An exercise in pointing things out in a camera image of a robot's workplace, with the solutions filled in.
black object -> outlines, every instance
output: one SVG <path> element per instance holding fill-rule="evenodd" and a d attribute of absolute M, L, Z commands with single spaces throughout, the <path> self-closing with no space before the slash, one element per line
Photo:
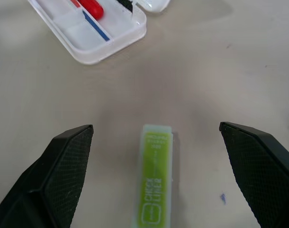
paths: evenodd
<path fill-rule="evenodd" d="M 93 126 L 50 142 L 0 204 L 0 228 L 69 228 L 82 191 Z"/>
<path fill-rule="evenodd" d="M 132 1 L 130 0 L 117 0 L 117 1 L 133 13 Z"/>
<path fill-rule="evenodd" d="M 289 228 L 289 152 L 270 134 L 221 123 L 236 182 L 262 228 Z"/>

blue stripe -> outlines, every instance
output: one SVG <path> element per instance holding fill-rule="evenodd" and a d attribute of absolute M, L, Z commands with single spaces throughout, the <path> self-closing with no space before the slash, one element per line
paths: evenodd
<path fill-rule="evenodd" d="M 90 18 L 89 15 L 87 15 L 87 13 L 85 13 L 84 11 L 82 11 L 86 20 L 91 24 L 91 26 L 93 26 L 93 28 L 99 33 L 99 35 L 101 35 L 101 37 L 103 39 L 105 39 L 105 41 L 109 41 L 110 38 L 107 37 L 107 35 L 98 27 L 98 25 Z"/>

white tabletop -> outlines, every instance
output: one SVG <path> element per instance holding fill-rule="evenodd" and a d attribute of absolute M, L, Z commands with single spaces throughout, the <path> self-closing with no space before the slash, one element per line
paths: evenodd
<path fill-rule="evenodd" d="M 0 1 L 0 202 L 54 136 L 92 124 L 71 227 L 128 228 L 142 126 L 164 124 L 180 141 L 174 228 L 258 228 L 218 127 L 249 125 L 289 150 L 289 0 L 173 0 L 147 28 L 84 66 L 26 0 Z"/>

table surface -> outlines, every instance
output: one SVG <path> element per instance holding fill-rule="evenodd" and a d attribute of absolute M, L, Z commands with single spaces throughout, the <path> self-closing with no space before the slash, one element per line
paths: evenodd
<path fill-rule="evenodd" d="M 142 127 L 169 125 L 173 227 L 258 228 L 218 127 L 253 126 L 289 150 L 289 0 L 172 0 L 147 28 L 84 66 L 26 0 L 0 1 L 0 202 L 54 136 L 92 124 L 71 227 L 129 227 Z"/>

white plastic box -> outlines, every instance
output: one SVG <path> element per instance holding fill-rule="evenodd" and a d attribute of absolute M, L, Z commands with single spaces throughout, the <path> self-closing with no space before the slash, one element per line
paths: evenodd
<path fill-rule="evenodd" d="M 160 12 L 170 0 L 139 0 L 147 11 Z M 98 0 L 104 15 L 95 20 L 71 0 L 29 0 L 75 60 L 95 64 L 138 41 L 146 34 L 146 15 L 133 5 L 133 13 L 116 0 Z"/>

